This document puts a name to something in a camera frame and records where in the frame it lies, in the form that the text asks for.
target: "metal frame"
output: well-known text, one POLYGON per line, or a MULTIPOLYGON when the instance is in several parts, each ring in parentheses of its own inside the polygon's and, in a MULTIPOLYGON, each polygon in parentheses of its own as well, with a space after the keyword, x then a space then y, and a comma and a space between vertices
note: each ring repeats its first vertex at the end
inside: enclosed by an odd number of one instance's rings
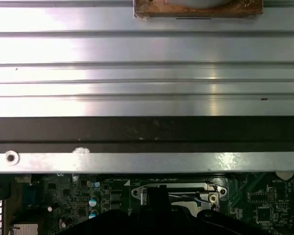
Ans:
POLYGON ((294 116, 294 0, 146 21, 133 0, 0 0, 0 117, 241 115, 294 116))
POLYGON ((271 153, 21 153, 0 173, 200 173, 294 171, 294 152, 271 153))

